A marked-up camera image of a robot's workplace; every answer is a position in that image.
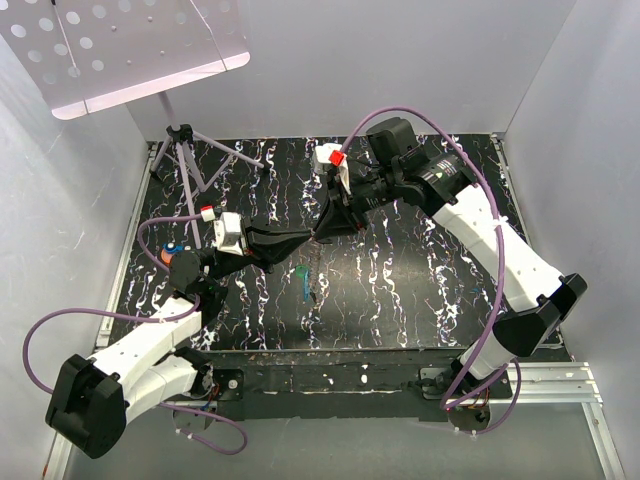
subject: black marble table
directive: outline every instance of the black marble table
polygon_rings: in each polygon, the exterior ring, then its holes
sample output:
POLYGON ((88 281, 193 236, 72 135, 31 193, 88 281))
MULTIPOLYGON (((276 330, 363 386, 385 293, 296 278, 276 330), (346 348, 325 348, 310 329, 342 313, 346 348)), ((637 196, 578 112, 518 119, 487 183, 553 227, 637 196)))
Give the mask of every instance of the black marble table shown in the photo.
MULTIPOLYGON (((225 144, 272 165, 268 176, 234 161, 197 207, 226 206, 274 227, 310 228, 321 211, 324 188, 313 173, 313 147, 337 138, 267 138, 225 144)), ((447 148, 438 136, 420 136, 436 155, 447 148)), ((461 135, 460 144, 484 172, 503 215, 522 231, 498 156, 488 135, 461 135)), ((225 155, 196 143, 198 164, 208 178, 225 155)), ((350 155, 371 161, 364 139, 350 155)), ((367 167, 353 164, 357 170, 367 167)), ((177 169, 165 159, 151 180, 140 221, 186 215, 177 169)), ((318 304, 304 301, 296 266, 309 264, 304 245, 272 274, 256 267, 230 275, 225 308, 214 325, 194 336, 201 349, 405 348, 465 346, 481 333, 494 298, 489 274, 444 229, 414 207, 396 202, 370 214, 371 226, 325 247, 318 304)), ((203 244, 212 228, 200 223, 203 244)), ((184 224, 164 224, 148 235, 151 251, 168 241, 192 245, 184 224)), ((152 315, 171 294, 164 274, 134 245, 118 312, 152 315)), ((111 342, 134 325, 115 322, 111 342)))

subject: white wall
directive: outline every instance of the white wall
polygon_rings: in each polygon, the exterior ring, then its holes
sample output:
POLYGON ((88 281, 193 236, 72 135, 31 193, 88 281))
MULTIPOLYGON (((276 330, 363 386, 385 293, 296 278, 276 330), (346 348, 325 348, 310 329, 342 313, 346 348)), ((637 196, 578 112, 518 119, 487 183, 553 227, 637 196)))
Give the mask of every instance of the white wall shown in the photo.
MULTIPOLYGON (((53 438, 49 396, 22 368, 22 341, 46 313, 104 308, 144 167, 146 145, 125 107, 63 123, 0 37, 0 477, 39 478, 53 438)), ((87 355, 100 319, 54 319, 32 344, 53 385, 87 355)))
POLYGON ((586 296, 565 322, 593 367, 628 478, 640 478, 640 4, 578 0, 506 136, 534 245, 586 296))
MULTIPOLYGON (((505 131, 575 0, 241 0, 251 61, 170 93, 216 138, 346 135, 406 104, 453 132, 505 131)), ((156 98, 129 109, 148 140, 156 98)))

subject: white perforated panel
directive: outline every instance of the white perforated panel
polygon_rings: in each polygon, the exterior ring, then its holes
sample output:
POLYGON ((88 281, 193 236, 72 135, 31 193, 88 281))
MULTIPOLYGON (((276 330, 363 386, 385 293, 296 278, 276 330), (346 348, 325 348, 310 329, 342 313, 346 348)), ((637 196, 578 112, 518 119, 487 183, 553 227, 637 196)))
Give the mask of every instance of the white perforated panel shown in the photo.
POLYGON ((58 0, 57 9, 70 48, 51 0, 0 0, 0 33, 63 120, 249 61, 237 0, 58 0))

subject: tripod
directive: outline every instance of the tripod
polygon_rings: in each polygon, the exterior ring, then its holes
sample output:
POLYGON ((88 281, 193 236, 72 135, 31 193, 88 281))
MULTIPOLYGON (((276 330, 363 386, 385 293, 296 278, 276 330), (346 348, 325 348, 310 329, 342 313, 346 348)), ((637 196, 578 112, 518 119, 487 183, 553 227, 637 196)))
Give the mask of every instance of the tripod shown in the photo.
MULTIPOLYGON (((254 165, 258 168, 265 169, 264 164, 259 161, 250 158, 246 155, 243 155, 240 152, 236 152, 235 150, 223 145, 220 142, 216 142, 215 140, 205 137, 201 133, 193 131, 191 125, 178 124, 176 120, 176 114, 173 111, 173 107, 171 106, 171 102, 169 101, 169 97, 167 96, 167 92, 158 93, 160 97, 160 102, 162 103, 162 108, 164 109, 164 113, 167 115, 169 119, 169 127, 167 127, 167 136, 165 137, 162 145, 160 146, 160 150, 158 150, 158 154, 151 165, 151 175, 156 175, 156 170, 158 169, 158 165, 160 161, 165 157, 169 157, 173 163, 177 164, 180 168, 180 175, 182 177, 182 185, 184 186, 184 193, 187 198, 187 207, 189 209, 189 215, 195 214, 195 209, 193 207, 193 197, 198 192, 206 192, 213 182, 215 182, 216 178, 220 176, 220 174, 224 171, 224 169, 229 165, 233 157, 237 157, 240 160, 244 160, 245 162, 254 165), (228 153, 227 159, 220 165, 220 168, 213 174, 211 179, 205 183, 202 178, 202 173, 196 164, 193 155, 191 154, 191 147, 189 146, 193 143, 195 139, 202 140, 203 142, 208 143, 212 147, 216 147, 223 152, 228 153), (178 160, 176 161, 171 155, 167 154, 167 149, 171 145, 171 143, 176 144, 176 152, 178 153, 178 160), (191 191, 191 185, 189 183, 189 175, 193 177, 196 182, 195 190, 191 191)), ((200 241, 200 233, 198 231, 198 225, 195 220, 191 222, 191 230, 193 231, 193 237, 195 239, 196 248, 202 248, 202 243, 200 241)))

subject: hole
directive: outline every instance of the hole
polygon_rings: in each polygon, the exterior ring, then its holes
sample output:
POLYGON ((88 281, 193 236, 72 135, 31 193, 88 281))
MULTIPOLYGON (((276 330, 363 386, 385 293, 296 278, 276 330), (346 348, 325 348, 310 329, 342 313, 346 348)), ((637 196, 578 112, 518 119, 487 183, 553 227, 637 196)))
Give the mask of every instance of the hole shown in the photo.
POLYGON ((18 38, 24 38, 27 35, 27 31, 22 25, 12 25, 11 33, 13 33, 18 38))
POLYGON ((94 5, 91 11, 93 12, 93 16, 96 18, 104 18, 107 16, 107 9, 102 5, 94 5))
POLYGON ((80 46, 85 50, 89 50, 93 47, 93 41, 89 37, 82 37, 80 39, 80 46))
POLYGON ((126 13, 131 10, 131 2, 129 0, 120 0, 118 2, 118 8, 126 13))
POLYGON ((37 50, 29 50, 29 53, 27 53, 27 56, 29 57, 29 60, 31 60, 32 62, 39 63, 42 61, 42 54, 37 50))
POLYGON ((56 76, 53 73, 45 73, 42 76, 42 80, 44 80, 44 83, 48 85, 53 85, 56 83, 56 76))
POLYGON ((80 23, 80 15, 76 12, 67 12, 67 22, 71 25, 77 25, 80 23))
POLYGON ((53 51, 56 52, 58 55, 60 55, 61 57, 66 55, 67 53, 69 53, 69 50, 67 49, 66 45, 63 45, 61 43, 57 43, 54 47, 53 47, 53 51))
POLYGON ((40 28, 45 32, 50 32, 51 30, 53 30, 53 22, 48 18, 41 18, 38 22, 38 25, 40 25, 40 28))

